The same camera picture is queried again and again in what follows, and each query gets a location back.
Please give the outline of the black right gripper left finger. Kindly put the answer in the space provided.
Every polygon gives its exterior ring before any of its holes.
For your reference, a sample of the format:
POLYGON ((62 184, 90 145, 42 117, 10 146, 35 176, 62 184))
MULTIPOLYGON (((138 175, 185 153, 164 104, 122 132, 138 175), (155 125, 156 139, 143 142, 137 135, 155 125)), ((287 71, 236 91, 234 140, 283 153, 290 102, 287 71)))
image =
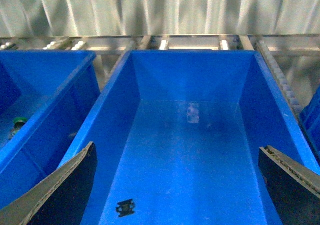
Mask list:
POLYGON ((93 188, 96 145, 79 153, 0 211, 2 225, 79 225, 93 188))

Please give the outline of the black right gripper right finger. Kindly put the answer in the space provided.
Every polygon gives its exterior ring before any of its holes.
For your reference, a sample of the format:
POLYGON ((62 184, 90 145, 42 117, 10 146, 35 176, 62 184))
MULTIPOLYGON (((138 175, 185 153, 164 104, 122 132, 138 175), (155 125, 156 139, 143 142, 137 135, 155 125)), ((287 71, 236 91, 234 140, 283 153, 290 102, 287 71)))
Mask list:
POLYGON ((259 148, 258 167, 284 225, 320 223, 320 176, 267 145, 259 148))

